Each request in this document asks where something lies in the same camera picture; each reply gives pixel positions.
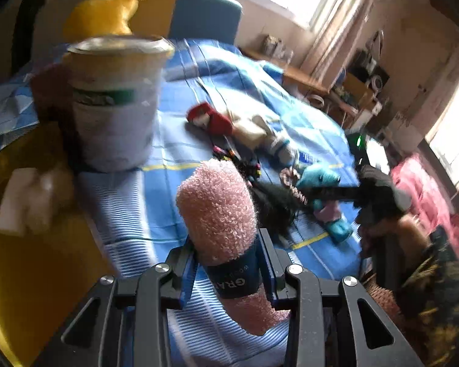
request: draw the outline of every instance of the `hand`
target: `hand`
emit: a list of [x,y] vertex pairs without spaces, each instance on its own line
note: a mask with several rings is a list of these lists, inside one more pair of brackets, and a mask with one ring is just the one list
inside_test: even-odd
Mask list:
[[430,238],[412,214],[405,214],[401,218],[386,218],[373,225],[361,221],[363,220],[359,214],[356,222],[360,224],[359,235],[363,258],[371,256],[375,239],[393,234],[397,237],[405,257],[403,271],[415,269],[423,262],[423,252],[429,247]]

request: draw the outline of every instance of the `dark blue paper band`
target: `dark blue paper band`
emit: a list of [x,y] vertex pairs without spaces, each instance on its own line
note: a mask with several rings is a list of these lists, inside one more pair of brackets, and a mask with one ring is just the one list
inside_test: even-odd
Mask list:
[[261,283],[257,262],[257,242],[236,259],[218,266],[204,266],[221,298],[240,298],[257,292]]

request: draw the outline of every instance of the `camouflage sleeve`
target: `camouflage sleeve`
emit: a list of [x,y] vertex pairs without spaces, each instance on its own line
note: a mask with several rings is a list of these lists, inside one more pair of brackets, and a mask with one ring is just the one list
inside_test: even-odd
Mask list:
[[426,367],[444,365],[459,341],[459,260],[445,230],[430,234],[424,262],[407,276],[395,300]]

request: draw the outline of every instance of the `green label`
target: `green label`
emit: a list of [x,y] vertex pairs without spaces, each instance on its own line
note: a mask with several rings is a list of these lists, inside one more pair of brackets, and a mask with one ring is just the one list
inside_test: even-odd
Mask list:
[[135,101],[135,90],[86,91],[74,88],[73,100],[89,106],[121,106]]

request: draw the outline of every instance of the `turquoise stuffed animal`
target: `turquoise stuffed animal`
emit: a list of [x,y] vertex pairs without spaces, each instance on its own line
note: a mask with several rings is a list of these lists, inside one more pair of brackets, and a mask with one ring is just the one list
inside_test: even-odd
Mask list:
[[[321,163],[314,163],[305,168],[301,179],[297,182],[298,190],[321,186],[338,186],[340,176],[332,169]],[[313,211],[331,239],[341,243],[353,233],[352,225],[341,215],[338,202],[313,201]]]

